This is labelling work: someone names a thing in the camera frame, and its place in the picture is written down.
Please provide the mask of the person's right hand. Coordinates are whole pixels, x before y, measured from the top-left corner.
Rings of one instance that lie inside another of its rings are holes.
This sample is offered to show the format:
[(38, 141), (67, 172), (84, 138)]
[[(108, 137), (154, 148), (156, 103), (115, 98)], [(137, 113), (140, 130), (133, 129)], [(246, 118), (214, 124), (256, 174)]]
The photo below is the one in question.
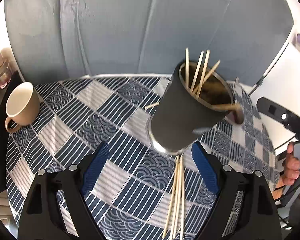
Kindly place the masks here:
[(294, 157), (294, 143), (290, 142), (287, 146), (284, 173), (280, 177), (282, 185), (293, 185), (300, 176), (300, 161)]

